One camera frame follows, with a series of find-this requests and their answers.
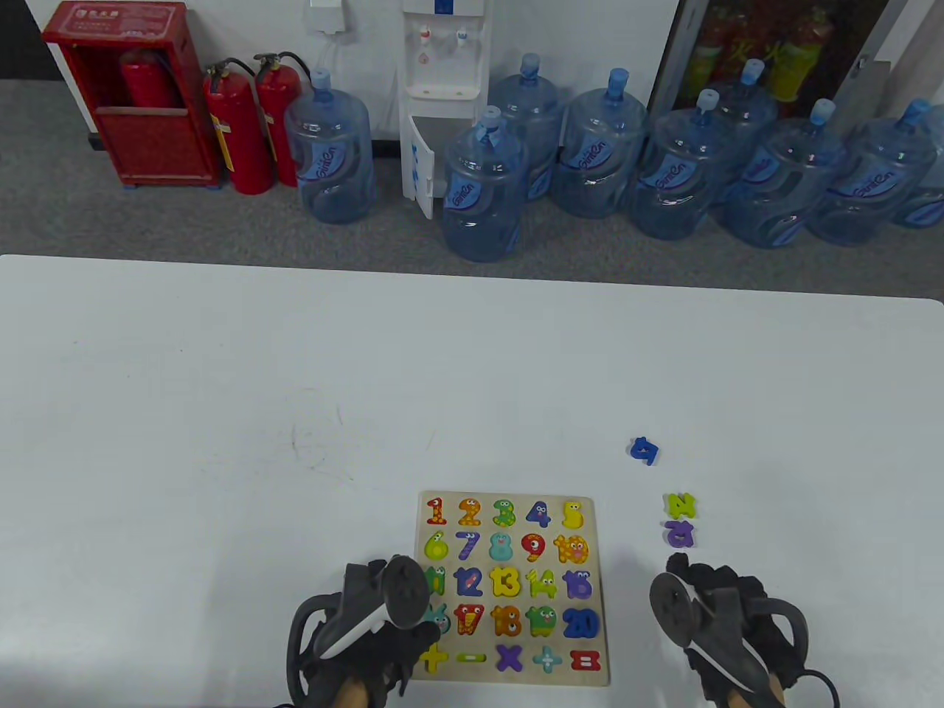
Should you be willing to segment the person's left hand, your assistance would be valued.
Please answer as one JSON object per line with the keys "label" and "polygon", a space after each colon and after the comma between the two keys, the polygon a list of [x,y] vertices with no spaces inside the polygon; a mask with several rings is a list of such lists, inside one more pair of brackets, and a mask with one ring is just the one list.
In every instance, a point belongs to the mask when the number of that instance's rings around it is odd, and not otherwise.
{"label": "person's left hand", "polygon": [[404,693],[440,639],[426,617],[431,590],[409,556],[347,564],[340,592],[303,601],[290,629],[286,678],[302,707],[384,707]]}

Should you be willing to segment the person's right hand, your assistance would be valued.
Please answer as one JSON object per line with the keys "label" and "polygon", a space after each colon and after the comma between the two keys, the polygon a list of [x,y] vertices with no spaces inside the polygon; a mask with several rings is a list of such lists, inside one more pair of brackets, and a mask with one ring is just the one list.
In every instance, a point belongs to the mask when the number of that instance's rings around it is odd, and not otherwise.
{"label": "person's right hand", "polygon": [[698,674],[705,699],[721,707],[731,698],[752,707],[785,706],[782,690],[805,674],[809,650],[798,607],[770,597],[757,577],[691,563],[682,552],[670,556],[648,596],[663,633]]}

